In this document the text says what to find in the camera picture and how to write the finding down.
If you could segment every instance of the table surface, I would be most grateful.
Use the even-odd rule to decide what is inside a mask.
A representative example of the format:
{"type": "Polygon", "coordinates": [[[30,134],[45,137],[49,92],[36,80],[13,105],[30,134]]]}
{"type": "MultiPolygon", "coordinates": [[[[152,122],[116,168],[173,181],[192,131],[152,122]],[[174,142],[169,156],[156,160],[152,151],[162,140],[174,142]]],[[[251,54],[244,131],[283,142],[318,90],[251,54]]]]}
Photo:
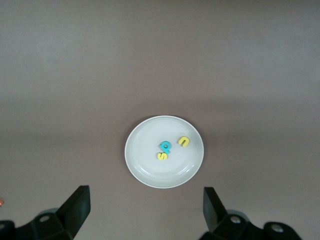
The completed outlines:
{"type": "Polygon", "coordinates": [[[320,235],[320,2],[0,3],[0,219],[89,185],[77,240],[196,240],[203,187],[258,227],[320,235]],[[204,159],[157,189],[124,158],[142,120],[192,123],[204,159]]]}

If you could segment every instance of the gray tabletop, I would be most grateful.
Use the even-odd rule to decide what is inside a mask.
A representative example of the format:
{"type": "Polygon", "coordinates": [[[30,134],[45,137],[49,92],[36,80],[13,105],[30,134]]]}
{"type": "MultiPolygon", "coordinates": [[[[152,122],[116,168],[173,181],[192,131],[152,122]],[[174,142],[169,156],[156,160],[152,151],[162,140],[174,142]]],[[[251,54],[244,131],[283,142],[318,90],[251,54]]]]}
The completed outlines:
{"type": "Polygon", "coordinates": [[[196,240],[203,187],[253,224],[320,235],[319,1],[2,1],[0,219],[89,185],[77,240],[196,240]],[[186,119],[204,159],[156,189],[124,158],[142,120],[186,119]]]}

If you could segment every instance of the round plate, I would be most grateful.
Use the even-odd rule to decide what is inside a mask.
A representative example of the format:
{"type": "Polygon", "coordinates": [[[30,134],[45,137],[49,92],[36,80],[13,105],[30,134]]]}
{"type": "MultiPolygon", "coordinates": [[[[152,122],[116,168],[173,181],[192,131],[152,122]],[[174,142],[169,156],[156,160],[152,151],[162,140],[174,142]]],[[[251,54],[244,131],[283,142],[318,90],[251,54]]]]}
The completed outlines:
{"type": "Polygon", "coordinates": [[[133,129],[124,156],[136,179],[150,187],[167,189],[184,184],[197,173],[204,158],[204,144],[189,122],[176,116],[155,116],[133,129]],[[181,137],[189,139],[187,146],[179,144],[181,137]],[[158,154],[167,149],[167,159],[159,160],[158,154]]]}

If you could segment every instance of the white plate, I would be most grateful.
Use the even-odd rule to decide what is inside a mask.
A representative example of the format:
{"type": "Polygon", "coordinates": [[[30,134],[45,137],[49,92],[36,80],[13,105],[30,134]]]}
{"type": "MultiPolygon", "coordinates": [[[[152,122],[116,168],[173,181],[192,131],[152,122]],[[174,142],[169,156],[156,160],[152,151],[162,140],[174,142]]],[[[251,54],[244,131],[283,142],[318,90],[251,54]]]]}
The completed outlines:
{"type": "Polygon", "coordinates": [[[204,158],[204,144],[200,134],[189,122],[176,116],[151,117],[130,133],[124,150],[125,162],[140,182],[154,188],[177,187],[190,180],[199,170],[204,158]],[[180,137],[188,137],[183,147],[180,137]],[[160,144],[171,144],[167,159],[159,160],[164,152],[160,144]]]}

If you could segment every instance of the plate rim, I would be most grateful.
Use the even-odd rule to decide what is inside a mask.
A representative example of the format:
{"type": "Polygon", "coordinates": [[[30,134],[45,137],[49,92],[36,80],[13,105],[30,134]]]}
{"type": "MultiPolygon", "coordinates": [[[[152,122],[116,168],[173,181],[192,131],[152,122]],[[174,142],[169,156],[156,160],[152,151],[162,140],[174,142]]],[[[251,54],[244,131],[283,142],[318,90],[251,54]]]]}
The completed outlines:
{"type": "Polygon", "coordinates": [[[202,166],[202,163],[203,163],[203,160],[204,160],[204,156],[205,156],[204,141],[203,141],[200,133],[198,132],[198,130],[197,130],[190,122],[188,122],[187,120],[185,120],[185,119],[183,119],[183,118],[181,118],[181,117],[178,117],[178,116],[173,116],[173,115],[156,115],[156,116],[152,116],[152,117],[149,117],[149,118],[143,120],[143,121],[140,122],[138,125],[136,125],[136,126],[133,128],[133,130],[130,132],[129,136],[128,136],[127,139],[126,139],[125,146],[124,146],[124,159],[125,159],[125,164],[126,164],[127,168],[129,169],[130,173],[131,173],[139,182],[141,182],[141,183],[143,183],[143,184],[145,184],[145,185],[147,185],[147,186],[149,186],[149,187],[156,188],[156,189],[171,189],[171,188],[178,187],[178,186],[180,186],[180,185],[185,184],[186,182],[188,182],[188,181],[189,181],[190,179],[192,179],[192,178],[196,175],[196,173],[199,171],[200,167],[202,166]],[[132,135],[133,135],[133,133],[135,132],[135,130],[136,130],[140,125],[144,124],[145,122],[148,122],[148,121],[151,121],[151,120],[157,119],[157,118],[173,118],[173,119],[178,119],[179,121],[183,121],[183,122],[187,123],[189,126],[191,126],[191,127],[195,130],[196,134],[199,136],[199,139],[200,139],[200,141],[201,141],[201,143],[202,143],[201,146],[202,146],[202,149],[203,149],[203,150],[202,150],[202,156],[201,156],[201,161],[200,161],[199,167],[196,169],[196,171],[194,171],[194,173],[193,173],[187,180],[185,180],[185,181],[183,181],[183,182],[181,182],[181,183],[179,183],[179,184],[172,185],[172,186],[154,186],[154,185],[151,185],[151,184],[148,184],[148,183],[142,181],[141,179],[139,179],[139,178],[132,172],[132,170],[131,170],[130,167],[129,167],[128,160],[127,160],[128,141],[129,141],[129,139],[132,137],[132,135]]]}

